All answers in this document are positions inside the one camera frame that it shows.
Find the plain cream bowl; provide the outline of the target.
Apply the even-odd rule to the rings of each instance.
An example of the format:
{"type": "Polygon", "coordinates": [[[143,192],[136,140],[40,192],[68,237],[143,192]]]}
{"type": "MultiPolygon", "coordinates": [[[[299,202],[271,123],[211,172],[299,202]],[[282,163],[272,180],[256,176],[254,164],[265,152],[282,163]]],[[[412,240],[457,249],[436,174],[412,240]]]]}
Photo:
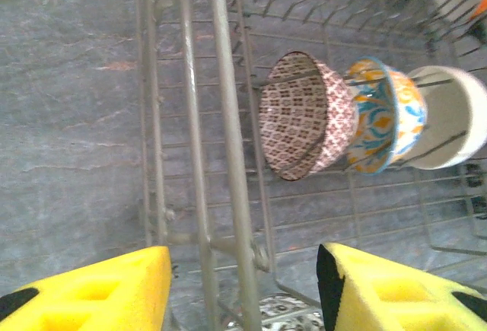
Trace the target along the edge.
{"type": "Polygon", "coordinates": [[[427,65],[408,76],[426,102],[427,127],[404,156],[405,164],[437,170],[471,158],[487,143],[487,87],[459,68],[427,65]]]}

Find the grey wire dish rack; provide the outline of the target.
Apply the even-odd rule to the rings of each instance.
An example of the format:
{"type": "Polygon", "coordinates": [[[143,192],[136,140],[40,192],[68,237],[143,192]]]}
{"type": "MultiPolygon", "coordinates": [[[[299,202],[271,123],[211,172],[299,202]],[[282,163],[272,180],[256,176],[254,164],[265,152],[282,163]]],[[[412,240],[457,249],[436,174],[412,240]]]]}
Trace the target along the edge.
{"type": "Polygon", "coordinates": [[[198,250],[211,331],[262,331],[287,293],[320,315],[320,243],[342,242],[487,297],[487,149],[422,171],[365,176],[345,159],[287,182],[266,162],[260,91],[285,53],[344,74],[365,55],[408,72],[452,65],[487,82],[487,14],[434,0],[135,0],[147,245],[198,250]]]}

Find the brown white patterned bowl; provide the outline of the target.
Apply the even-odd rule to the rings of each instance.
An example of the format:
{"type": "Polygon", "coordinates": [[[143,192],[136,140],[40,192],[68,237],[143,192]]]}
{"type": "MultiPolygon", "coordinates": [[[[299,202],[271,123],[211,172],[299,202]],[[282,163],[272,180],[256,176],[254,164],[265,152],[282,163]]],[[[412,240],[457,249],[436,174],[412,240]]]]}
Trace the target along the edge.
{"type": "Polygon", "coordinates": [[[336,163],[357,126],[358,108],[349,86],[308,53],[281,57],[261,88],[263,154],[283,180],[301,180],[336,163]]]}

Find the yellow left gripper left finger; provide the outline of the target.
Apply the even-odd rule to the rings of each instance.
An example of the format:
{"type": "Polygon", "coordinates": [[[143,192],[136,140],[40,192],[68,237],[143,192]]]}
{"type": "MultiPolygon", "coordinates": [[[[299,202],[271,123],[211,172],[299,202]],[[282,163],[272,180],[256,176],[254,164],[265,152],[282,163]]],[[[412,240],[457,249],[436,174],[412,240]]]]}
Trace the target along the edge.
{"type": "Polygon", "coordinates": [[[162,331],[172,267],[153,246],[0,297],[0,331],[162,331]]]}

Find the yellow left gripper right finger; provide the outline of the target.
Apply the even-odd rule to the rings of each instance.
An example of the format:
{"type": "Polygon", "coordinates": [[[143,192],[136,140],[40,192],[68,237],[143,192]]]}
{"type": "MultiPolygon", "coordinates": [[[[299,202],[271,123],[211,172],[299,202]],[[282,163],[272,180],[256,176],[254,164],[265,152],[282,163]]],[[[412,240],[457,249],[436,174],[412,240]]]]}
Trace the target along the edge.
{"type": "Polygon", "coordinates": [[[478,291],[340,243],[322,243],[317,280],[326,331],[487,331],[478,291]]]}

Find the blue orange patterned bowl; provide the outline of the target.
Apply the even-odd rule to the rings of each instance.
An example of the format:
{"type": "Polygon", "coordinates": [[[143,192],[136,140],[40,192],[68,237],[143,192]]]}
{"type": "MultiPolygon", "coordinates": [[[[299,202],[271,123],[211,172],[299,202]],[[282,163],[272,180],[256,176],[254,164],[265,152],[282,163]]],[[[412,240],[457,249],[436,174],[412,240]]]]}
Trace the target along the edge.
{"type": "Polygon", "coordinates": [[[347,75],[358,108],[347,160],[359,173],[374,175],[414,148],[427,124],[427,104],[410,77],[379,59],[363,57],[347,75]]]}

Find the black white patterned bowl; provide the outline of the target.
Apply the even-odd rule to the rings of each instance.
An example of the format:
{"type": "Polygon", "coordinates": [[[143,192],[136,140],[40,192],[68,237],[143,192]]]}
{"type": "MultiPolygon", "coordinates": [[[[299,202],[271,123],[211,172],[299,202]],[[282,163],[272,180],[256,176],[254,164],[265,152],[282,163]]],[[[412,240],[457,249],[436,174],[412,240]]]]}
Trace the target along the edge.
{"type": "Polygon", "coordinates": [[[259,301],[262,331],[325,331],[320,313],[287,293],[259,301]]]}

